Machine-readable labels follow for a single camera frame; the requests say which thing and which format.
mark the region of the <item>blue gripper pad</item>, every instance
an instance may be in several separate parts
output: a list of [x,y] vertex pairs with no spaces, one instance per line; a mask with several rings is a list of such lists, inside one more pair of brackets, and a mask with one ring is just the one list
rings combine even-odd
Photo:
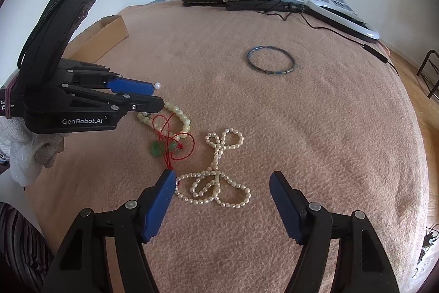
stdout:
[[305,237],[302,222],[306,218],[306,208],[296,193],[298,190],[291,188],[282,172],[271,174],[269,187],[288,236],[295,239],[299,245],[303,245]]
[[175,192],[175,183],[175,172],[165,169],[155,186],[148,188],[151,189],[150,191],[144,191],[148,195],[148,204],[146,210],[141,210],[140,214],[145,217],[142,231],[142,238],[145,242],[149,242],[159,233],[163,218]]
[[110,89],[113,93],[135,93],[146,96],[154,94],[154,85],[149,82],[121,78],[108,81],[107,89]]

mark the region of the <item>power cord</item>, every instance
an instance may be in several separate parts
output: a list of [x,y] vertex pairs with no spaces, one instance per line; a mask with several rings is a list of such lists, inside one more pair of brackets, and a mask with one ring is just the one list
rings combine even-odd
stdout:
[[23,57],[26,53],[26,50],[29,48],[29,45],[32,43],[32,41],[35,39],[35,37],[38,35],[38,33],[41,30],[41,28],[43,27],[44,23],[48,20],[48,18],[54,13],[54,11],[58,8],[58,6],[63,1],[64,0],[55,0],[55,2],[53,2],[53,4],[50,6],[50,8],[42,14],[40,19],[38,20],[38,23],[36,24],[35,28],[30,33],[25,44],[23,45],[23,48],[21,49],[21,52],[20,52],[20,55],[19,55],[18,61],[17,61],[18,68],[21,68],[21,62],[23,61]]
[[348,38],[347,36],[344,36],[343,34],[340,34],[338,31],[335,31],[335,30],[333,30],[333,29],[331,29],[331,28],[327,28],[327,27],[315,27],[315,26],[313,26],[313,25],[311,25],[311,24],[309,23],[308,19],[305,18],[305,16],[303,15],[302,12],[298,12],[298,11],[295,11],[295,12],[289,12],[285,17],[282,16],[282,15],[280,15],[279,13],[269,13],[269,12],[271,11],[271,9],[273,9],[275,6],[279,5],[280,2],[282,2],[281,0],[278,0],[277,3],[273,2],[273,6],[272,6],[270,9],[265,9],[265,10],[258,10],[258,9],[257,9],[258,6],[261,6],[261,5],[265,4],[265,3],[267,3],[268,1],[273,1],[273,0],[267,0],[267,1],[265,1],[265,2],[261,2],[261,3],[257,4],[257,5],[255,5],[255,7],[254,7],[254,11],[256,11],[256,13],[260,13],[260,14],[264,14],[264,15],[277,15],[277,16],[279,16],[283,21],[286,21],[286,20],[288,19],[288,17],[289,17],[291,14],[298,13],[298,14],[300,14],[300,15],[302,16],[303,20],[305,20],[305,22],[306,22],[311,28],[313,28],[313,29],[317,29],[317,30],[318,30],[318,29],[326,29],[326,30],[332,31],[333,33],[335,33],[335,34],[341,36],[342,38],[344,38],[344,39],[346,39],[346,40],[349,40],[349,41],[352,41],[352,42],[354,42],[354,43],[360,45],[361,47],[363,47],[364,50],[370,52],[373,56],[377,57],[377,58],[378,58],[379,60],[381,60],[382,62],[384,62],[384,63],[390,65],[390,66],[395,70],[396,74],[397,74],[398,77],[399,77],[398,70],[393,66],[393,64],[391,64],[391,63],[389,62],[389,60],[388,60],[384,55],[382,55],[380,52],[378,52],[377,50],[375,50],[374,48],[370,47],[370,46],[367,45],[367,44],[362,44],[362,43],[358,42],[357,40],[354,40],[354,39]]

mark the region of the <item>blue bangle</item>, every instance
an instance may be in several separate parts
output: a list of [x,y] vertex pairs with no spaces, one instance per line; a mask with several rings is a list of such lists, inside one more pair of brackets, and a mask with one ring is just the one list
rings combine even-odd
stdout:
[[[257,67],[254,63],[252,63],[252,61],[250,60],[250,57],[252,56],[252,53],[254,51],[260,50],[260,49],[274,49],[274,50],[280,51],[281,53],[285,54],[286,56],[288,56],[290,58],[290,60],[292,62],[292,66],[288,70],[285,70],[285,71],[270,71],[270,70],[265,70],[265,69],[261,69],[261,68]],[[291,56],[291,54],[288,51],[283,50],[281,48],[277,48],[276,46],[271,46],[271,45],[261,45],[261,46],[256,46],[253,49],[250,49],[250,51],[247,53],[247,62],[255,70],[265,72],[266,74],[272,74],[272,75],[287,74],[288,72],[291,72],[294,70],[294,66],[296,64],[296,62],[294,61],[294,58]]]

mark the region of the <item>pink blanket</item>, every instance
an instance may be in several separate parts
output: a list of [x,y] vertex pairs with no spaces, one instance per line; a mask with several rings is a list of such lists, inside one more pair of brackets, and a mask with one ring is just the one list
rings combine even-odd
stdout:
[[[99,63],[127,78],[161,82],[156,94],[191,119],[196,149],[175,163],[177,175],[209,166],[208,132],[233,126],[245,137],[241,148],[224,153],[219,168],[251,188],[250,203],[226,209],[174,198],[159,235],[145,246],[161,292],[285,290],[301,247],[288,238],[269,194],[274,170],[329,211],[366,212],[405,287],[421,249],[429,190],[416,116],[389,65],[357,44],[308,27],[297,14],[283,22],[180,1],[121,14],[130,36]],[[262,44],[289,51],[296,69],[271,76],[250,68],[245,55]],[[288,65],[272,52],[255,55],[255,62],[272,69]],[[174,132],[180,128],[177,122]],[[55,166],[26,191],[53,249],[80,209],[114,210],[155,183],[164,169],[149,152],[155,138],[134,113],[115,131],[66,138]],[[191,181],[185,183],[189,194]],[[223,194],[233,198],[231,190]],[[334,242],[322,292],[330,289],[336,250]],[[115,292],[122,292],[109,251]]]

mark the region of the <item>black cable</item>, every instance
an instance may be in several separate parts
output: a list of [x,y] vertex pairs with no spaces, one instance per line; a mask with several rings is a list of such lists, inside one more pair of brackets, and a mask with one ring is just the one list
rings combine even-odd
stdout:
[[[270,9],[267,9],[267,10],[258,10],[258,9],[257,9],[257,7],[263,5],[263,4],[267,3],[267,2],[272,2],[272,3],[273,3],[273,5],[271,6]],[[268,13],[268,12],[272,11],[272,9],[273,9],[275,6],[279,5],[280,2],[282,2],[282,1],[281,1],[281,0],[265,0],[265,1],[261,2],[261,3],[255,4],[255,6],[253,7],[253,10],[256,11],[256,13],[259,13],[259,14],[264,14],[264,15],[277,15],[277,16],[279,16],[283,21],[286,21],[286,20],[288,19],[288,17],[290,16],[290,14],[295,13],[295,12],[289,12],[285,17],[283,17],[283,16],[282,16],[281,14],[279,14],[279,13],[270,13],[270,14]]]
[[55,0],[53,4],[50,6],[50,8],[45,11],[40,19],[38,20],[38,23],[30,33],[29,37],[27,38],[25,44],[23,45],[23,48],[21,49],[20,55],[18,57],[17,61],[17,67],[21,68],[21,62],[23,61],[23,57],[26,53],[26,50],[28,49],[29,45],[32,43],[32,41],[35,39],[39,31],[41,30],[42,26],[46,22],[46,20],[53,14],[53,12],[58,8],[58,6],[63,2],[64,0]]
[[436,241],[438,238],[439,238],[439,231],[438,230],[436,230],[436,229],[434,229],[433,227],[427,227],[427,229],[429,229],[430,230],[430,232],[428,233],[428,234],[430,234],[431,233],[431,231],[436,231],[436,236],[435,237],[433,237],[434,238],[434,240]]
[[[275,7],[276,5],[278,5],[280,2],[281,2],[281,0],[278,0],[278,3],[274,4],[273,7]],[[257,10],[255,10],[255,11],[256,11],[256,13],[265,14],[265,15],[278,15],[278,16],[280,16],[280,18],[282,18],[282,20],[284,20],[284,21],[286,21],[286,20],[288,19],[288,17],[289,17],[291,14],[293,14],[293,13],[298,13],[298,14],[300,14],[300,15],[302,16],[303,20],[304,20],[304,21],[305,21],[305,22],[306,22],[311,28],[313,28],[313,29],[326,29],[326,30],[332,31],[333,33],[335,33],[335,34],[341,36],[342,38],[344,38],[344,39],[346,39],[346,40],[349,40],[349,41],[352,41],[352,42],[354,42],[354,43],[356,43],[356,44],[362,46],[363,49],[365,49],[366,51],[369,51],[369,50],[367,50],[367,49],[364,47],[364,44],[358,42],[357,40],[354,40],[354,39],[348,38],[347,36],[344,36],[343,34],[340,34],[338,31],[335,31],[335,30],[333,30],[333,29],[331,29],[331,28],[327,28],[327,27],[315,27],[315,26],[312,26],[312,25],[309,23],[309,21],[305,18],[305,16],[303,15],[302,12],[289,12],[289,13],[287,14],[286,17],[283,17],[283,16],[280,15],[279,13],[271,13],[271,14],[268,14],[267,12],[269,12],[269,10],[266,10],[266,11],[257,11]],[[378,57],[378,59],[380,59],[382,62],[389,64],[389,65],[395,70],[396,74],[397,74],[398,77],[399,77],[398,70],[397,70],[397,69],[396,69],[396,68],[395,68],[395,67],[389,62],[389,60],[388,60],[384,55],[379,54],[379,56],[378,56],[378,54],[376,54],[376,55],[375,55],[374,53],[372,53],[372,54],[373,54],[374,56]]]
[[398,75],[398,77],[399,77],[399,74],[398,74],[398,70],[390,63],[390,62],[387,62],[395,71],[396,71],[396,74]]
[[350,40],[350,41],[352,41],[352,42],[354,42],[354,43],[356,43],[356,44],[358,44],[358,45],[363,46],[363,44],[360,43],[360,42],[358,42],[357,40],[354,40],[354,39],[348,38],[347,36],[344,36],[343,34],[340,34],[338,31],[332,30],[331,28],[327,28],[327,27],[313,27],[313,26],[308,22],[308,20],[305,18],[305,16],[303,15],[303,13],[300,13],[300,12],[294,12],[294,13],[299,13],[299,14],[302,16],[303,20],[305,20],[306,23],[307,23],[311,28],[313,28],[313,29],[326,29],[326,30],[332,31],[333,33],[335,33],[335,34],[341,36],[342,38],[345,38],[345,39]]

